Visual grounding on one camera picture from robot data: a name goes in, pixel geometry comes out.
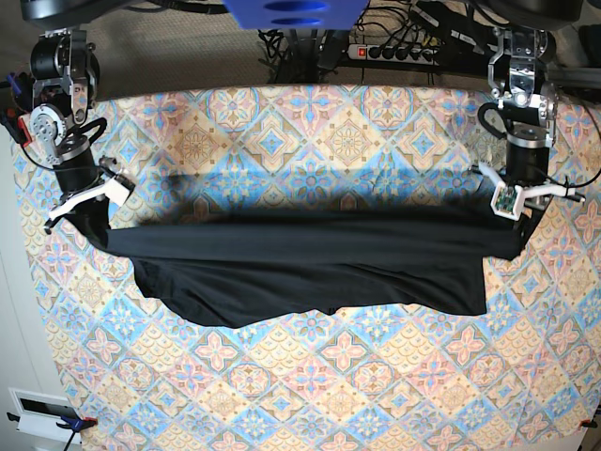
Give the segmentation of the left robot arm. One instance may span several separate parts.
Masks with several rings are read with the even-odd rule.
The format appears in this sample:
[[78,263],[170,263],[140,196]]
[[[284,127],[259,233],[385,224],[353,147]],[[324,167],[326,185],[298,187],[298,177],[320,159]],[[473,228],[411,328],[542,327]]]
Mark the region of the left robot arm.
[[494,186],[492,211],[517,221],[525,209],[544,211],[554,197],[584,201],[572,184],[553,181],[547,173],[558,110],[543,61],[552,49],[550,36],[521,27],[495,27],[492,33],[497,46],[488,62],[487,81],[493,101],[479,108],[478,120],[505,142],[505,169],[501,174],[485,162],[472,168]]

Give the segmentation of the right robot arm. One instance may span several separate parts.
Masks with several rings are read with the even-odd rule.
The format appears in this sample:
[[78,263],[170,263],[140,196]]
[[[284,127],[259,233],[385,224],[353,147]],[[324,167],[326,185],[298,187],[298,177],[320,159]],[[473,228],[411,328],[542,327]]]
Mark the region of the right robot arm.
[[94,209],[104,201],[123,206],[135,183],[115,159],[96,161],[92,145],[107,129],[103,117],[89,121],[100,79],[95,46],[79,28],[47,32],[31,58],[32,112],[27,130],[45,155],[39,168],[56,175],[62,195],[49,213],[46,233],[69,215]]

